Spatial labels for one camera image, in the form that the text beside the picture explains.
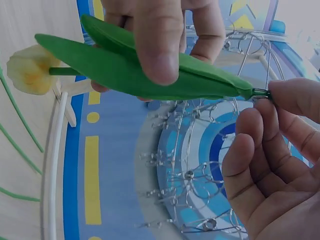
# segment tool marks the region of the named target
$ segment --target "white pipe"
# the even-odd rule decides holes
[[[53,146],[51,154],[50,167],[50,183],[49,183],[49,240],[57,240],[57,223],[56,223],[56,189],[57,189],[57,172],[59,160],[59,148],[61,133],[63,129],[65,110],[67,105],[68,93],[63,92],[61,96],[58,116],[55,125],[55,132],[53,136]]]
[[[267,62],[265,56],[263,56],[263,55],[259,56],[259,60],[260,60],[261,64],[263,65],[264,69],[265,69],[266,71],[268,71],[268,62]],[[269,75],[270,75],[271,79],[272,79],[272,80],[279,80],[277,74],[276,74],[275,71],[272,69],[272,67],[271,67],[271,66],[269,66],[269,67],[270,67],[270,68],[269,68]]]
[[[62,92],[68,92],[69,97],[86,94],[94,91],[91,87],[91,79],[76,81],[69,84],[63,84],[61,87]]]

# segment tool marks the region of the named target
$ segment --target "yellow tulip flower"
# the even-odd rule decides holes
[[[27,94],[44,95],[50,91],[56,76],[49,68],[58,67],[61,61],[40,45],[15,52],[7,62],[7,75],[13,86]]]

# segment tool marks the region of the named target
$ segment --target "blue circular pattern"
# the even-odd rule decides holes
[[[220,103],[222,103],[221,100],[205,100],[203,105],[219,105]],[[186,108],[186,111],[190,113],[193,109],[191,106],[193,106],[194,104],[197,103],[189,101],[189,107]],[[245,108],[249,108],[249,104],[251,103],[238,99],[240,111],[242,111]],[[182,159],[186,156],[186,142],[190,139],[191,147],[189,149],[189,162],[191,166],[201,166],[209,161],[215,161],[215,163],[211,163],[204,170],[204,173],[208,176],[212,176],[215,181],[223,180],[221,168],[220,165],[218,165],[221,162],[221,159],[219,161],[219,158],[223,158],[222,153],[224,153],[221,152],[222,147],[225,146],[225,139],[223,138],[223,136],[232,135],[235,133],[236,122],[235,114],[233,112],[229,112],[228,110],[224,109],[224,107],[222,107],[219,110],[219,114],[215,116],[218,123],[205,121],[199,123],[199,120],[196,120],[198,122],[194,125],[194,130],[192,132],[192,135],[190,136],[190,131],[193,123],[190,115],[186,115],[183,117],[183,119],[181,120],[181,127],[180,129],[178,129],[179,121],[177,121],[177,116],[182,112],[182,109],[183,105],[178,105],[175,109],[175,112],[177,114],[172,114],[169,117],[167,121],[168,127],[162,131],[158,143],[158,150],[161,150],[162,152],[162,161],[172,160],[172,153],[173,150],[176,148],[174,172],[172,172],[172,166],[170,164],[165,164],[163,166],[157,167],[157,177],[160,189],[167,190],[170,187],[174,187],[176,188],[176,195],[180,195],[183,193],[183,191],[186,188],[186,181],[178,180],[172,182],[170,181],[170,176],[176,175],[177,178],[183,178],[183,171],[186,170],[186,167],[184,166],[184,161]],[[295,148],[292,148],[291,151],[294,156],[303,160],[303,157]],[[209,218],[209,216],[219,216],[221,213],[231,208],[227,200],[226,191],[222,188],[222,183],[208,183],[208,181],[200,180],[200,178],[197,179],[197,181],[193,182],[193,187],[195,189],[195,193],[197,193],[196,195],[198,196],[198,200],[194,198],[192,199],[190,196],[180,198],[182,201],[185,201],[186,198],[188,198],[189,204],[192,208],[176,207],[175,209],[171,201],[166,201],[164,203],[169,214],[171,215],[171,218],[174,219],[176,216],[176,225],[179,229],[182,227],[182,225],[188,226],[190,222],[195,222],[201,219]],[[204,204],[207,202],[207,200],[205,199],[206,192],[214,194],[217,192],[217,190],[221,188],[223,190],[217,195],[215,195],[211,199],[209,204],[206,205],[205,208],[199,207],[199,205],[204,206]],[[230,224],[231,222],[229,216],[221,217],[221,222],[218,222],[218,226],[220,226],[220,228],[221,226],[230,226]],[[230,235],[221,231],[206,234],[189,234],[187,235],[187,238],[189,240],[239,239],[239,237],[236,235]]]
[[[222,136],[227,135],[227,134],[233,134],[235,131],[236,131],[236,124],[232,123],[232,124],[226,126],[225,128],[223,128],[220,131],[220,134],[217,134],[215,136],[215,138],[211,144],[211,148],[210,148],[209,161],[219,161],[219,152],[220,152],[220,149],[222,148],[222,145],[224,143]],[[216,163],[211,163],[210,168],[211,168],[212,176],[215,180],[218,180],[218,181],[223,180],[223,176],[220,171],[220,167],[217,167]],[[221,188],[223,186],[222,183],[217,183],[216,185],[218,188]],[[222,194],[227,198],[227,194],[226,194],[225,189],[222,190]]]

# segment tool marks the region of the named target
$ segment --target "yellow stripe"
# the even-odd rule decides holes
[[[103,20],[104,19],[104,9],[101,4],[101,0],[92,0],[93,9],[94,9],[94,16],[97,19]]]
[[[234,14],[238,10],[242,9],[243,7],[245,7],[246,4],[247,4],[247,0],[236,0],[231,6],[230,15]]]
[[[247,17],[247,15],[242,15],[241,17],[238,18],[237,21],[235,21],[234,23],[234,27],[237,28],[244,28],[244,29],[254,29],[254,26],[252,25],[252,23],[250,22],[249,18]]]
[[[98,136],[85,137],[84,207],[85,224],[101,225]]]
[[[101,95],[100,92],[91,91],[89,93],[88,105],[100,104],[100,95]]]

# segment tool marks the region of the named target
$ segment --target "white wall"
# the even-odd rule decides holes
[[[83,41],[76,0],[1,0],[0,65],[6,77],[6,62],[18,50],[36,43],[35,33],[53,34]],[[53,115],[58,108],[53,92],[44,96],[28,95],[16,90],[6,78],[12,94],[30,128],[44,148],[54,130]],[[63,81],[74,81],[74,77]],[[28,157],[44,172],[47,154],[40,153],[18,118],[3,86],[0,84],[0,123]],[[0,131],[0,187],[13,193],[43,198],[45,175],[36,174]],[[62,176],[58,182],[58,239],[63,239]],[[45,233],[42,204],[11,198],[0,192],[0,237],[8,240],[41,240]]]

